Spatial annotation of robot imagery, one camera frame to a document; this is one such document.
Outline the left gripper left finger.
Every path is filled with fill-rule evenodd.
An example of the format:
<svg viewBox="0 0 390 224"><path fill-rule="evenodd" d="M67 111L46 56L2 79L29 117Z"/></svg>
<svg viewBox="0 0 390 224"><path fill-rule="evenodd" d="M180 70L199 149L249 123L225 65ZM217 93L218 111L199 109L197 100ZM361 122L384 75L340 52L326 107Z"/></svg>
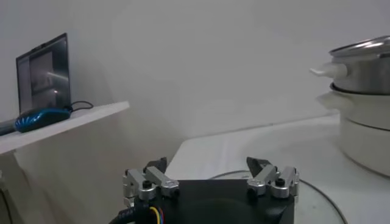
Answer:
<svg viewBox="0 0 390 224"><path fill-rule="evenodd" d="M122 176L124 205L129 208L136 200L149 203L157 197L178 198L180 183L165 175L166 165L166 158L160 158L143 169L126 169Z"/></svg>

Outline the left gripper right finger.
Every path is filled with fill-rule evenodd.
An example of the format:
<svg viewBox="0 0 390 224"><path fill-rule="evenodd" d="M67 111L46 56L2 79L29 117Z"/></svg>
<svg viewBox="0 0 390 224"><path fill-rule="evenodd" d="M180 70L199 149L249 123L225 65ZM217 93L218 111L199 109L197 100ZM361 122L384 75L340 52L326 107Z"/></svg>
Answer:
<svg viewBox="0 0 390 224"><path fill-rule="evenodd" d="M266 159L247 157L252 178L247 180L247 193L257 199L270 193L277 199L297 198L299 194L299 172L295 167L286 166L280 170Z"/></svg>

